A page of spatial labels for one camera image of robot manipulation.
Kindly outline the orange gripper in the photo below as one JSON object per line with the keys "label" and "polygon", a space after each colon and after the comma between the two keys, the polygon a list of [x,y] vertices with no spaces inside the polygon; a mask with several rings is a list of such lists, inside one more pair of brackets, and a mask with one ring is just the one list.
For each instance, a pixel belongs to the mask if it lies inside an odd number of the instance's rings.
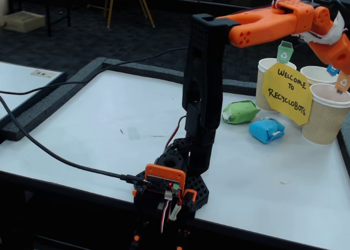
{"label": "orange gripper", "polygon": [[309,42],[308,45],[317,57],[326,65],[336,69],[349,69],[349,39],[346,34],[333,45]]}

